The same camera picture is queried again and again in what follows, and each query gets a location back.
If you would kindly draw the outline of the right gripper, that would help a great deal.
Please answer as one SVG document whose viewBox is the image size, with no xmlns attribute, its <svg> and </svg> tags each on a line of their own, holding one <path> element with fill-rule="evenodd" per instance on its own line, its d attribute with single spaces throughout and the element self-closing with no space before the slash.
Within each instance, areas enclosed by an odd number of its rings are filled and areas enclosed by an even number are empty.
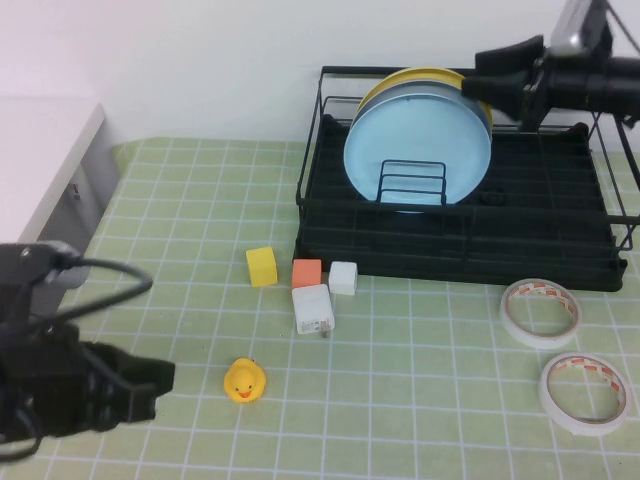
<svg viewBox="0 0 640 480">
<path fill-rule="evenodd" d="M 462 94 L 535 131 L 552 109 L 603 112 L 608 52 L 553 57 L 536 35 L 475 54 L 475 73 L 462 80 Z"/>
</svg>

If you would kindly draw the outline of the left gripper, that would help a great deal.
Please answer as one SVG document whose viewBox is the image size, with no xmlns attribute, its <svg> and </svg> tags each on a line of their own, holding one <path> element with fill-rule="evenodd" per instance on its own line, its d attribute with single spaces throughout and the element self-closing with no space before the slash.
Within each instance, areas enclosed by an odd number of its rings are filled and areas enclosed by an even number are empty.
<svg viewBox="0 0 640 480">
<path fill-rule="evenodd" d="M 108 431 L 154 420 L 158 396 L 174 387 L 174 363 L 141 357 L 111 344 L 83 342 L 101 379 L 88 397 L 89 367 L 79 329 L 17 336 L 1 327 L 1 439 L 22 441 Z"/>
</svg>

